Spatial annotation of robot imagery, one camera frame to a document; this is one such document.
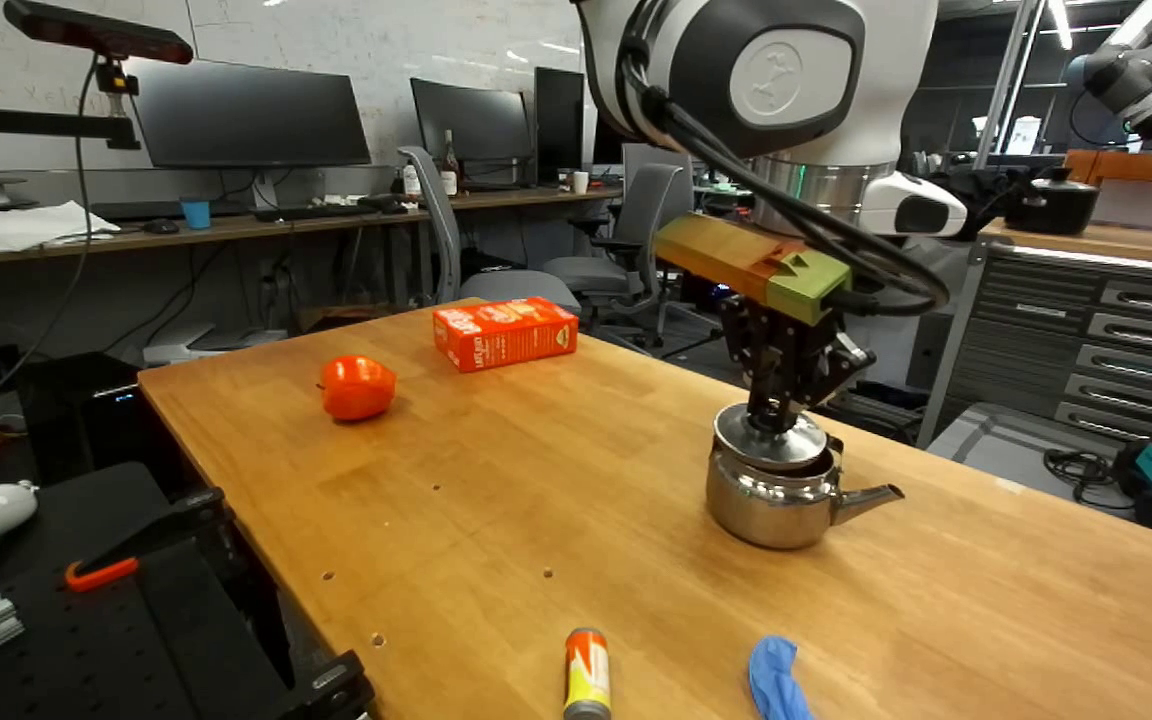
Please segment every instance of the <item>computer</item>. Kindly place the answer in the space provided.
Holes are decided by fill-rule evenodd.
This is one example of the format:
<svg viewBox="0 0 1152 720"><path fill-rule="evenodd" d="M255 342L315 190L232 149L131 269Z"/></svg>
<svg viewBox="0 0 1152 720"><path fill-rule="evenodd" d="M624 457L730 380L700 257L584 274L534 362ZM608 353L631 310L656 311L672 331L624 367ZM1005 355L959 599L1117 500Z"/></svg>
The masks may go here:
<svg viewBox="0 0 1152 720"><path fill-rule="evenodd" d="M254 172L254 209L276 209L276 172L370 165L349 78L261 65L129 61L131 115L154 169Z"/></svg>
<svg viewBox="0 0 1152 720"><path fill-rule="evenodd" d="M437 84L411 78L421 145L439 156L443 131L461 156L468 193L535 184L535 141L526 91Z"/></svg>
<svg viewBox="0 0 1152 720"><path fill-rule="evenodd" d="M584 165L584 71L535 68L535 179Z"/></svg>

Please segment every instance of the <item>kettle lid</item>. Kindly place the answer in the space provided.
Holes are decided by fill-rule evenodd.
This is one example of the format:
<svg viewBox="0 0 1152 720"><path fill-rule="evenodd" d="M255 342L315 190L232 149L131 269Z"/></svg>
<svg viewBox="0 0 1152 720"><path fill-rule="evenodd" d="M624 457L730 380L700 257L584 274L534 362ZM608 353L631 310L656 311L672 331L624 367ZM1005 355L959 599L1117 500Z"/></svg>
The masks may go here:
<svg viewBox="0 0 1152 720"><path fill-rule="evenodd" d="M819 457L829 453L825 427L814 425L808 416L795 416L795 425L789 432L765 432L754 425L744 403L726 407L711 419L711 436L730 453L737 453L750 465L769 469L769 473L804 473L804 469L819 465Z"/></svg>

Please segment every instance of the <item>cabinet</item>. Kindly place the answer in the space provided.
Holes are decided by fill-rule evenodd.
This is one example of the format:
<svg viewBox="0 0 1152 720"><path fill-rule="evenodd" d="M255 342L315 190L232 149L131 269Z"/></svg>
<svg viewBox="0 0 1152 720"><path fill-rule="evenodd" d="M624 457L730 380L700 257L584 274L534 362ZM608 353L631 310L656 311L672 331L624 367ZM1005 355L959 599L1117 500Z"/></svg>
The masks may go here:
<svg viewBox="0 0 1152 720"><path fill-rule="evenodd" d="M979 241L974 266L921 446L974 403L1152 441L1152 260Z"/></svg>

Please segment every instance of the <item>orange box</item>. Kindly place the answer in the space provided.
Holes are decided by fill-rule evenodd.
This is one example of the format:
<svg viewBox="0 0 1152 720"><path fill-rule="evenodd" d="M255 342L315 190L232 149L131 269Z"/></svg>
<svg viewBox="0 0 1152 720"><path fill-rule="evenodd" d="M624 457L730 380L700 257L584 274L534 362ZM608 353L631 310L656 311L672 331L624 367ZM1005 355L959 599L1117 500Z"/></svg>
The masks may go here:
<svg viewBox="0 0 1152 720"><path fill-rule="evenodd" d="M576 318L546 298L486 304L466 301L431 311L431 344L461 367L501 367L576 353Z"/></svg>

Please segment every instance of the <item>metal kettle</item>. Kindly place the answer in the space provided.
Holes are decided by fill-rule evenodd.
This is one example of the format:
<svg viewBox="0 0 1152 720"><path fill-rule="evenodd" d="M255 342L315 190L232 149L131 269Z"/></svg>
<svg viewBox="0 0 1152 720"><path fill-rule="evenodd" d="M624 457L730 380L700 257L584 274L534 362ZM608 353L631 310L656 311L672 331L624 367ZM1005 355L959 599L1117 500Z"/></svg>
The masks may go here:
<svg viewBox="0 0 1152 720"><path fill-rule="evenodd" d="M833 525L906 500L898 486L842 487L844 450L808 416L789 432L765 432L744 403L711 425L707 511L742 541L808 549Z"/></svg>

